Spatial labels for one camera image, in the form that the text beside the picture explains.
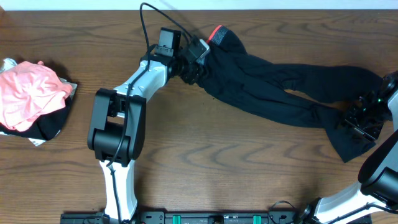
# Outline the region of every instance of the table surface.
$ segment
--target table surface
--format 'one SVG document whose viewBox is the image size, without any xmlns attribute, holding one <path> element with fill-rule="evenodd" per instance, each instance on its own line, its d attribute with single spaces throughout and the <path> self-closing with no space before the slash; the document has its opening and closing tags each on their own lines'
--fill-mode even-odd
<svg viewBox="0 0 398 224">
<path fill-rule="evenodd" d="M 397 11 L 170 11 L 200 37 L 223 24 L 250 54 L 274 63 L 357 65 L 380 76 L 398 62 Z M 175 28 L 144 12 L 149 40 Z M 0 58 L 55 61 L 79 84 L 69 119 L 35 147 L 0 136 L 0 223 L 57 223 L 63 212 L 106 205 L 104 177 L 86 137 L 99 88 L 137 70 L 146 45 L 137 11 L 0 13 Z M 386 123 L 383 142 L 392 134 Z M 374 151 L 342 163 L 324 129 L 275 123 L 222 103 L 173 78 L 147 105 L 146 141 L 136 162 L 141 205 L 170 211 L 302 208 L 356 181 Z M 397 223 L 385 213 L 374 223 Z"/>
</svg>

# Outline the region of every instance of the black cable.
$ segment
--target black cable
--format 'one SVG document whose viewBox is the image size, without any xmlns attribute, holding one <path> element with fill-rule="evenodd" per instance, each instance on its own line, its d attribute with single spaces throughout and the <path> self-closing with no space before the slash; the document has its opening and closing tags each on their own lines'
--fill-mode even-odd
<svg viewBox="0 0 398 224">
<path fill-rule="evenodd" d="M 268 209 L 268 212 L 271 212 L 272 209 L 273 209 L 275 206 L 277 206 L 277 205 L 279 205 L 279 204 L 282 204 L 282 203 L 286 203 L 286 204 L 290 205 L 290 206 L 293 208 L 293 210 L 297 213 L 297 209 L 296 209 L 290 202 L 285 201 L 285 200 L 280 200 L 280 201 L 275 202 L 275 204 L 273 204 L 273 205 L 271 206 L 271 208 Z M 272 215 L 269 216 L 269 219 L 270 219 L 274 224 L 277 224 L 277 223 L 274 221 L 274 217 L 273 217 Z"/>
<path fill-rule="evenodd" d="M 121 217 L 120 217 L 120 204 L 119 204 L 118 191 L 116 190 L 116 177 L 114 175 L 115 170 L 113 169 L 113 167 L 108 167 L 108 168 L 111 171 L 112 183 L 113 183 L 113 194 L 114 194 L 114 199 L 116 202 L 116 209 L 118 210 L 119 224 L 121 224 L 122 221 L 121 221 Z"/>
<path fill-rule="evenodd" d="M 338 221 L 340 221 L 340 220 L 343 220 L 343 219 L 345 219 L 345 218 L 348 218 L 348 217 L 350 217 L 350 216 L 353 216 L 353 215 L 355 215 L 355 214 L 357 214 L 357 213 L 359 213 L 359 212 L 362 212 L 362 211 L 364 211 L 364 210 L 370 209 L 370 208 L 372 208 L 372 207 L 373 207 L 373 208 L 378 208 L 378 209 L 380 209 L 380 210 L 383 210 L 383 211 L 388 212 L 388 213 L 391 213 L 391 214 L 398 215 L 398 211 L 394 211 L 394 210 L 391 210 L 391 209 L 389 209 L 389 208 L 382 207 L 382 206 L 378 206 L 378 205 L 366 204 L 365 206 L 363 206 L 363 207 L 361 207 L 361 208 L 359 208 L 359 209 L 357 209 L 357 210 L 354 210 L 354 211 L 352 211 L 352 212 L 350 212 L 350 213 L 347 213 L 346 215 L 343 215 L 342 217 L 337 217 L 336 219 L 332 220 L 332 221 L 331 221 L 330 223 L 328 223 L 328 224 L 336 223 L 336 222 L 338 222 Z"/>
<path fill-rule="evenodd" d="M 188 38 L 187 38 L 187 35 L 185 35 L 185 33 L 184 33 L 184 32 L 182 32 L 182 36 L 185 38 L 185 41 L 187 41 L 187 43 L 185 44 L 185 49 L 188 49 L 188 46 L 189 46 L 189 40 L 188 40 Z"/>
<path fill-rule="evenodd" d="M 129 107 L 130 107 L 129 103 L 130 103 L 130 92 L 131 92 L 131 89 L 133 88 L 133 86 L 137 82 L 137 80 L 141 76 L 143 76 L 143 74 L 145 74 L 146 71 L 149 70 L 149 65 L 150 65 L 149 39 L 148 39 L 147 29 L 145 27 L 144 17 L 142 16 L 142 4 L 141 4 L 140 9 L 139 9 L 139 15 L 140 15 L 140 18 L 141 18 L 142 30 L 144 31 L 145 42 L 146 42 L 146 45 L 147 45 L 148 64 L 147 64 L 146 68 L 135 79 L 133 79 L 133 81 L 131 83 L 129 83 L 128 86 L 127 86 L 126 103 L 124 104 L 124 122 L 123 122 L 122 136 L 121 136 L 121 138 L 119 140 L 119 144 L 118 144 L 118 147 L 116 148 L 116 152 L 114 153 L 114 156 L 112 157 L 110 162 L 106 165 L 107 167 L 112 165 L 112 163 L 118 158 L 119 151 L 120 151 L 120 149 L 122 148 L 122 145 L 123 145 L 123 140 L 124 140 L 124 137 L 126 135 L 127 122 L 128 122 L 128 117 L 129 117 Z"/>
<path fill-rule="evenodd" d="M 142 7 L 143 7 L 143 6 L 149 6 L 149 7 L 153 8 L 153 9 L 155 9 L 158 13 L 162 14 L 162 15 L 163 15 L 164 17 L 166 17 L 168 20 L 172 21 L 175 25 L 177 25 L 177 26 L 178 26 L 181 30 L 183 30 L 186 34 L 188 34 L 189 38 L 192 38 L 192 35 L 191 35 L 183 26 L 181 26 L 178 22 L 176 22 L 175 20 L 173 20 L 172 18 L 170 18 L 170 17 L 169 17 L 168 15 L 166 15 L 164 12 L 158 10 L 158 9 L 157 9 L 156 7 L 154 7 L 153 5 L 150 5 L 150 4 L 146 3 L 146 2 L 143 2 L 143 3 L 140 5 L 140 7 L 139 7 L 140 14 L 141 14 L 141 12 L 142 12 Z"/>
</svg>

